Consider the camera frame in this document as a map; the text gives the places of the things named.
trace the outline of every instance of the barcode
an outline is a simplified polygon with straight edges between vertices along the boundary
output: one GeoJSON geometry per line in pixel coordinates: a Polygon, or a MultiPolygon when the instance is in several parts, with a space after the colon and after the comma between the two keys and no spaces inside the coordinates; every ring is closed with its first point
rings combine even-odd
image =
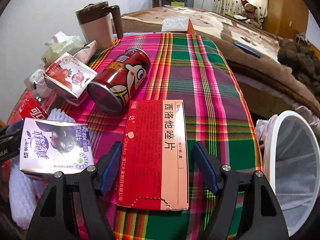
{"type": "Polygon", "coordinates": [[[116,61],[119,61],[119,62],[124,62],[126,59],[128,58],[128,56],[120,56],[116,61]]]}
{"type": "Polygon", "coordinates": [[[42,79],[42,78],[43,78],[43,74],[42,74],[42,75],[40,74],[40,75],[35,76],[35,77],[34,77],[35,83],[38,84],[38,82],[39,82],[40,79],[42,79]]]}

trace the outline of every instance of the red medicine box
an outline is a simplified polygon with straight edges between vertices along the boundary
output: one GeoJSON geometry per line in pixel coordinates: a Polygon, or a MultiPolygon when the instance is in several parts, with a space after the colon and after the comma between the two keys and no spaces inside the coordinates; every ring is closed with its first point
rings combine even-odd
{"type": "Polygon", "coordinates": [[[130,101],[117,205],[148,210],[189,207],[182,100],[130,101]]]}

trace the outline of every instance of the phone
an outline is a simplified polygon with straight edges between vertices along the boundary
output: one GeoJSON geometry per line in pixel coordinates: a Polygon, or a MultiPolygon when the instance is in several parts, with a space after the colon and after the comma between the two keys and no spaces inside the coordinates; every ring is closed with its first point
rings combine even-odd
{"type": "Polygon", "coordinates": [[[245,53],[248,53],[248,54],[250,54],[252,56],[255,56],[257,58],[261,57],[261,53],[260,52],[258,52],[257,50],[255,50],[253,48],[250,48],[247,45],[242,44],[239,41],[235,41],[233,44],[236,45],[238,48],[242,49],[245,53]]]}

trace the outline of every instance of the blue gripper pad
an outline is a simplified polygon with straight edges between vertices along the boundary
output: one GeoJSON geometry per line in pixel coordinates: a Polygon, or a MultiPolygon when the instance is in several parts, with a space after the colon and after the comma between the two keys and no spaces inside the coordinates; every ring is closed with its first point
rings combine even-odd
{"type": "Polygon", "coordinates": [[[198,143],[193,146],[193,157],[201,172],[204,185],[215,195],[218,192],[216,174],[198,143]]]}
{"type": "Polygon", "coordinates": [[[121,149],[122,149],[122,143],[119,143],[106,169],[103,172],[102,184],[100,187],[100,193],[102,195],[104,195],[107,191],[111,190],[111,187],[113,185],[113,182],[119,170],[121,149]]]}

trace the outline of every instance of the red packaging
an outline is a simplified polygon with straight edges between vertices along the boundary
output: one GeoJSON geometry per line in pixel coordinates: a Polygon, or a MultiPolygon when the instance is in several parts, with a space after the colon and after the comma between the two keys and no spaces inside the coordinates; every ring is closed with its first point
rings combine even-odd
{"type": "Polygon", "coordinates": [[[47,87],[68,103],[79,106],[86,98],[86,93],[83,92],[87,84],[97,74],[72,55],[64,53],[44,72],[44,80],[47,87]]]}
{"type": "Polygon", "coordinates": [[[128,49],[88,84],[88,94],[102,110],[119,113],[149,69],[150,59],[143,50],[128,49]]]}
{"type": "Polygon", "coordinates": [[[183,101],[130,101],[117,205],[149,210],[187,209],[188,188],[183,101]]]}
{"type": "Polygon", "coordinates": [[[34,118],[34,119],[47,119],[48,114],[37,104],[37,102],[28,96],[26,100],[19,107],[19,113],[23,119],[34,118]]]}

